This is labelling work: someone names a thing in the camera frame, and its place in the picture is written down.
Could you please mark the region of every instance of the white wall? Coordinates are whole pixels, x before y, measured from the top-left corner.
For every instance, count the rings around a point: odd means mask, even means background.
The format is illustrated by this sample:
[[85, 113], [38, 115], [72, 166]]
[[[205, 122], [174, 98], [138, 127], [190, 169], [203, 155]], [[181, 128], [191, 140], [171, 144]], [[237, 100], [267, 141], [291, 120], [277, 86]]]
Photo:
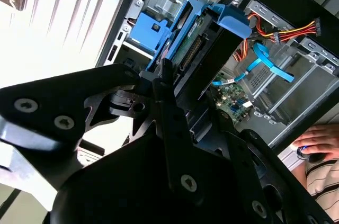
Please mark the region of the white wall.
[[[13, 188], [0, 184], [0, 204], [12, 191]], [[41, 224], [46, 214], [47, 211], [31, 194], [20, 192], [0, 220], [0, 224]]]

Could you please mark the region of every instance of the striped shirt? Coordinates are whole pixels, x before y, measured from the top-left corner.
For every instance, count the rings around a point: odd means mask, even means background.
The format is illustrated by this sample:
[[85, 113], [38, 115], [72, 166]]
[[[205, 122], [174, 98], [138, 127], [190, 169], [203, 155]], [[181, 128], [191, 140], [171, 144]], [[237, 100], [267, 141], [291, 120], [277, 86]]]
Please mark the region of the striped shirt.
[[307, 191], [339, 223], [339, 159], [306, 164]]

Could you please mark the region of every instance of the cable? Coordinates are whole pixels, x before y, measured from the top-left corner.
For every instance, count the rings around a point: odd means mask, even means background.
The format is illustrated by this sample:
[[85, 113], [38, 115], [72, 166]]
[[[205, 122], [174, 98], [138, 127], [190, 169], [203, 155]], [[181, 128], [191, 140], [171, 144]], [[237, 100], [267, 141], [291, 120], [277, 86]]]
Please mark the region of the cable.
[[240, 43], [240, 50], [236, 50], [233, 53], [234, 59], [237, 62], [244, 60], [245, 57], [247, 56], [247, 51], [248, 51], [248, 43], [247, 43], [247, 39], [244, 39], [244, 41]]
[[315, 20], [313, 20], [308, 25], [301, 27], [301, 28], [292, 29], [288, 31], [279, 31], [277, 32], [278, 36], [275, 36], [276, 33], [265, 33], [261, 29], [261, 17], [258, 14], [252, 13], [247, 18], [250, 19], [252, 17], [257, 18], [256, 28], [257, 28], [258, 33], [263, 37], [266, 37], [266, 38], [269, 37], [269, 39], [273, 42], [275, 42], [276, 38], [278, 38], [280, 41], [286, 41], [297, 36], [310, 34], [310, 33], [316, 33]]

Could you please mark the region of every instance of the hand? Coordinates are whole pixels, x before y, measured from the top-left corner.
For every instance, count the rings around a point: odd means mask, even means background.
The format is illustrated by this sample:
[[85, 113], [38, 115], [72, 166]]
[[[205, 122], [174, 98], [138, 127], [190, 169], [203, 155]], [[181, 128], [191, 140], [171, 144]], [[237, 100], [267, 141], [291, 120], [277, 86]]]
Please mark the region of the hand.
[[339, 158], [339, 124], [312, 126], [293, 145], [309, 146], [303, 154], [327, 153], [325, 160]]

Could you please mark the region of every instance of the circuit board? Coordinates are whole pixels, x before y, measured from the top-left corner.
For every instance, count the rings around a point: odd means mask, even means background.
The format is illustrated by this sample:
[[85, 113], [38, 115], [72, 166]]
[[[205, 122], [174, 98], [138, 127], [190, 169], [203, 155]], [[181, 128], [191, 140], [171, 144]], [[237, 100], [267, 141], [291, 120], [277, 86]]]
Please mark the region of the circuit board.
[[203, 26], [204, 16], [196, 19], [191, 29], [189, 30], [187, 37], [183, 40], [182, 44], [178, 48], [175, 56], [172, 59], [174, 67], [181, 65], [181, 70], [184, 70], [188, 63], [191, 61], [197, 50], [199, 49], [202, 40], [199, 38], [200, 29]]
[[248, 96], [240, 85], [229, 84], [214, 87], [214, 98], [217, 108], [225, 111], [233, 120], [234, 124], [249, 119], [251, 107], [245, 107]]

